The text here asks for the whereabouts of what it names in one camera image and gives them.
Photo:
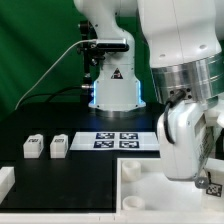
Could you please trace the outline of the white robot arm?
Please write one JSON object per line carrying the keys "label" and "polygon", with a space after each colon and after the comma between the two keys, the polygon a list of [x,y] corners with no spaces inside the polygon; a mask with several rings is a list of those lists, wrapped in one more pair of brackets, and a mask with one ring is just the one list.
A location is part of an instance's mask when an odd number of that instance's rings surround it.
{"label": "white robot arm", "polygon": [[94,50],[105,60],[94,83],[90,107],[103,115],[144,105],[134,62],[132,36],[115,21],[137,12],[149,46],[149,65],[158,101],[157,123],[163,172],[171,181],[207,188],[209,154],[224,129],[224,59],[218,42],[224,30],[222,0],[73,0],[93,25]]}

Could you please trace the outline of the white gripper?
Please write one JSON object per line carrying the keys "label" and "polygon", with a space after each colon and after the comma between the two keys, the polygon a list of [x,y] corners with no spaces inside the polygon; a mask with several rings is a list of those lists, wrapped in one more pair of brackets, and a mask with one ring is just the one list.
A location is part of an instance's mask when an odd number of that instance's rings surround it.
{"label": "white gripper", "polygon": [[203,170],[209,154],[224,128],[224,100],[205,110],[200,103],[181,102],[168,112],[171,144],[164,132],[164,115],[157,123],[160,158],[165,176],[172,181],[193,181],[207,189],[208,173]]}

